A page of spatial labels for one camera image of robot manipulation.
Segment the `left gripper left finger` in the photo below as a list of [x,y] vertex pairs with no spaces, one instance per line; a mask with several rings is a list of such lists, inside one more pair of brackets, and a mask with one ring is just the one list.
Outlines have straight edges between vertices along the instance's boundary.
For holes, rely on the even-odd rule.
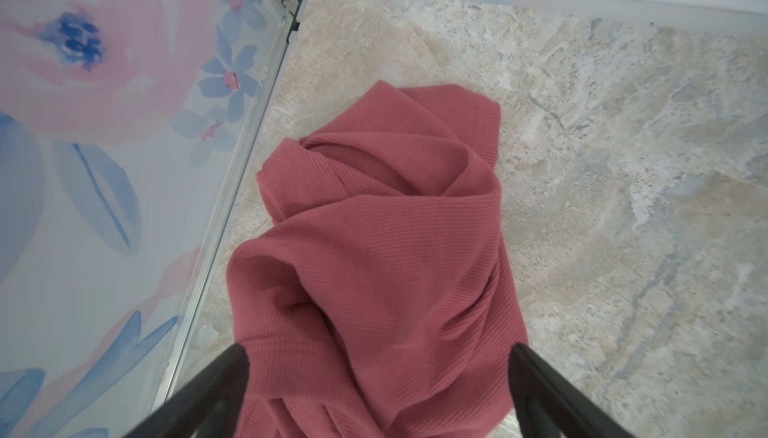
[[126,436],[232,437],[248,377],[246,350],[233,344]]

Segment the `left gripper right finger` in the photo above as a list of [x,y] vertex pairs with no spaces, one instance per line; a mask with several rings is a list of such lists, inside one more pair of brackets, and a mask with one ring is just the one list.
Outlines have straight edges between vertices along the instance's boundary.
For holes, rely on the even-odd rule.
[[631,438],[632,434],[524,343],[508,359],[508,383],[526,438]]

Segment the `pink ribbed cloth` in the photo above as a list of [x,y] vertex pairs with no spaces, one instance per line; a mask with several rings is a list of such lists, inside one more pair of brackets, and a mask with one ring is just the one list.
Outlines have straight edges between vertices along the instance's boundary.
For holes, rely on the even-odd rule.
[[272,227],[232,254],[240,437],[484,437],[527,338],[501,230],[500,106],[376,83],[282,141]]

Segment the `left aluminium corner post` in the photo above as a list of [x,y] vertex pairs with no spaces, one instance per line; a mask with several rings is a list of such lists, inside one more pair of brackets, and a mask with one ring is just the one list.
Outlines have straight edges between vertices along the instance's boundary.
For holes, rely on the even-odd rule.
[[217,293],[223,287],[223,272],[219,267],[223,264],[226,240],[240,196],[245,189],[249,161],[260,127],[281,77],[281,67],[286,60],[291,34],[298,26],[296,16],[302,3],[302,0],[273,1],[277,3],[280,15],[275,39],[269,46],[265,71],[259,79],[260,90],[255,102],[246,109],[243,135],[238,138],[230,166],[224,176],[223,188],[195,265],[191,288],[185,295],[183,312],[178,322],[179,331],[174,337],[169,363],[159,383],[153,410],[164,405],[187,382],[186,372],[191,369],[195,356],[202,351],[195,342],[197,329],[205,323],[203,315],[210,310],[207,296]]

